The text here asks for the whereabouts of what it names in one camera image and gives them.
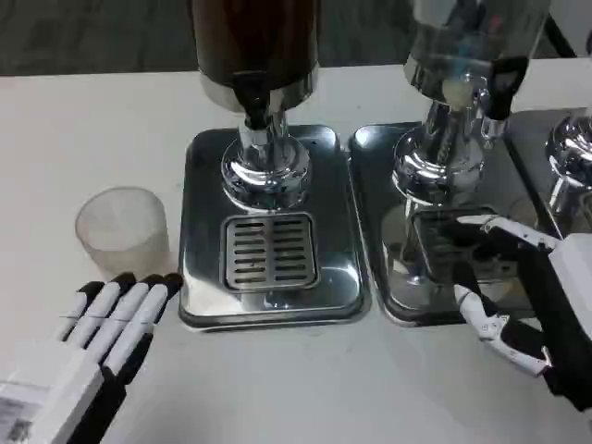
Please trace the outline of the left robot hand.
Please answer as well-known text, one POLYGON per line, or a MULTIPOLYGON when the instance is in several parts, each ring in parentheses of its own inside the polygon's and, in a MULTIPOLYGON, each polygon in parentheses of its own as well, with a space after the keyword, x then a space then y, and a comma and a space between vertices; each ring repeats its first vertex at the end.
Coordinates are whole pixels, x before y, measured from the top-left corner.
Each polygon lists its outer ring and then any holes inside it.
POLYGON ((79 288, 48 339, 1 364, 4 443, 98 443, 152 345, 177 273, 122 273, 79 288))

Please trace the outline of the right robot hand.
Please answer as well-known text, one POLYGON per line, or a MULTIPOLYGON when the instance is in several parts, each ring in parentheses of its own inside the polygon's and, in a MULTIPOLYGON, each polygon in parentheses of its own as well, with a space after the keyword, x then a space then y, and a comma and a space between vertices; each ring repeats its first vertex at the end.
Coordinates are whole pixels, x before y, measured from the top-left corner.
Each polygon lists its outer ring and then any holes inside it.
POLYGON ((456 245, 499 255, 517 275, 539 327, 503 313, 480 289, 467 261, 452 268, 454 298, 465 323, 499 356, 591 414, 591 236, 560 239, 496 214, 457 216, 441 228, 456 245))

